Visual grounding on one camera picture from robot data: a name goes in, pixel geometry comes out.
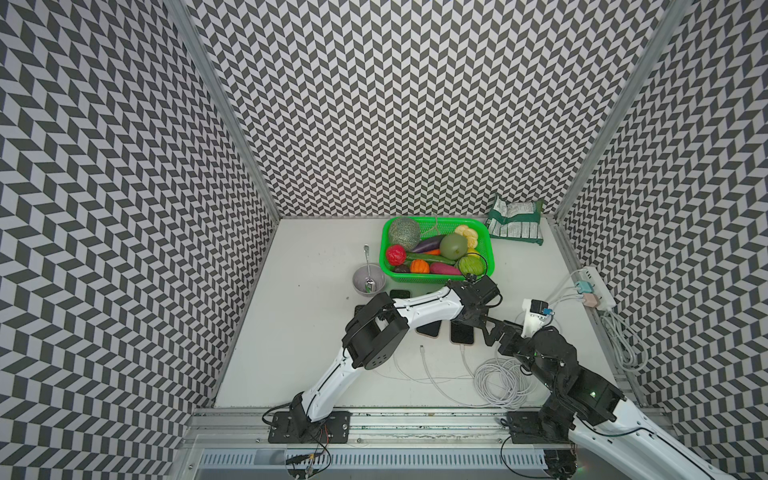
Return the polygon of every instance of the gray bowl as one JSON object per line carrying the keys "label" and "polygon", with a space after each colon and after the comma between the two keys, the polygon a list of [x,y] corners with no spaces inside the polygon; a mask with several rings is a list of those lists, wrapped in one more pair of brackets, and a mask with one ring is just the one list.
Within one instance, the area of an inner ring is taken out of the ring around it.
{"label": "gray bowl", "polygon": [[380,266],[371,263],[371,278],[376,282],[376,289],[371,293],[366,293],[366,278],[368,277],[368,268],[363,265],[352,275],[352,286],[355,287],[357,293],[362,296],[374,296],[379,292],[384,291],[386,286],[386,275],[382,272]]}

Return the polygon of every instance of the spoon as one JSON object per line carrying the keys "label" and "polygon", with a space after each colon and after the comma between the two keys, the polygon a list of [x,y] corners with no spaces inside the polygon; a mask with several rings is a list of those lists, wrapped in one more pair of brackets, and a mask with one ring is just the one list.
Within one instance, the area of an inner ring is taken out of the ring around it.
{"label": "spoon", "polygon": [[363,248],[366,252],[366,266],[368,267],[368,276],[366,277],[366,293],[371,293],[373,290],[376,290],[376,282],[373,281],[373,278],[371,277],[371,263],[368,260],[368,245],[365,245]]}

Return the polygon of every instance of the checkered wall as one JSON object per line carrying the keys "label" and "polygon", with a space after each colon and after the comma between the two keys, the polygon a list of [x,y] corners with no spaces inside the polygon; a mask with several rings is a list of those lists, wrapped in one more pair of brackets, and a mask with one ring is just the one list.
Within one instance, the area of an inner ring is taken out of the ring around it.
{"label": "checkered wall", "polygon": [[666,3],[187,0],[282,215],[556,206]]}
{"label": "checkered wall", "polygon": [[274,225],[160,0],[0,2],[0,228],[0,478],[163,473]]}
{"label": "checkered wall", "polygon": [[568,218],[687,445],[768,478],[763,2],[694,2]]}

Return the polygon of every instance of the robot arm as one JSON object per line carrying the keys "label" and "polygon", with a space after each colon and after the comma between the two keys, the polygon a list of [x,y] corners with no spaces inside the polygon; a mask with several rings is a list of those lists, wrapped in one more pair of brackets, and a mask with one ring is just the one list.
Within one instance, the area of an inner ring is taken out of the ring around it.
{"label": "robot arm", "polygon": [[386,362],[409,329],[454,319],[463,309],[456,292],[447,286],[412,299],[392,300],[386,293],[377,295],[346,326],[342,347],[331,366],[301,394],[308,420],[317,422],[330,415],[339,397],[364,370],[360,366],[375,369]]}
{"label": "robot arm", "polygon": [[[551,311],[546,302],[526,300],[525,323],[520,326],[486,315],[488,303],[497,296],[497,286],[486,276],[448,282],[437,292],[412,299],[374,296],[346,325],[333,364],[312,388],[293,398],[287,416],[291,428],[298,436],[312,435],[362,371],[386,362],[409,329],[448,319],[481,329],[486,345],[499,342],[500,354],[517,358],[550,390],[538,413],[538,433],[530,432],[528,412],[507,412],[503,423],[513,441],[527,430],[534,437],[573,442],[637,480],[733,478],[650,421],[618,387],[579,365],[576,349],[547,326]],[[522,413],[528,416],[524,422],[517,416]],[[569,478],[573,473],[559,471],[556,476]]]}

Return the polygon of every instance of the green snack package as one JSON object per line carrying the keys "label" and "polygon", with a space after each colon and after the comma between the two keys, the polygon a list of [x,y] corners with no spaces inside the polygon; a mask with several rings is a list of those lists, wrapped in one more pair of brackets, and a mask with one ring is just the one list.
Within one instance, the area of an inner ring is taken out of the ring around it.
{"label": "green snack package", "polygon": [[541,236],[538,223],[541,220],[543,209],[543,200],[507,202],[496,194],[485,225],[488,227],[491,238],[519,240],[542,245],[544,238]]}

